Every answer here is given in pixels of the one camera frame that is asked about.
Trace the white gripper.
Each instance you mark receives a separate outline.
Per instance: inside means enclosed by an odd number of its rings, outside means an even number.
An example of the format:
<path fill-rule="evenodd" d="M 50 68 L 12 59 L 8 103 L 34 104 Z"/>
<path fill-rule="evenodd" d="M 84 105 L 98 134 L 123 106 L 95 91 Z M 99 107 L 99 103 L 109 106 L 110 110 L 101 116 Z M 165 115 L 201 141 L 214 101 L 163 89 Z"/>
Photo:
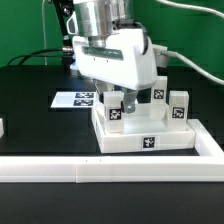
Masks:
<path fill-rule="evenodd" d="M 105 48 L 90 47 L 87 38 L 74 36 L 73 47 L 80 73 L 97 79 L 96 91 L 113 91 L 114 85 L 125 87 L 122 89 L 122 103 L 127 114 L 135 111 L 138 95 L 135 90 L 150 88 L 157 80 L 151 40 L 148 40 L 147 52 L 142 54 L 144 40 L 141 29 L 120 29 L 118 34 L 106 39 Z"/>

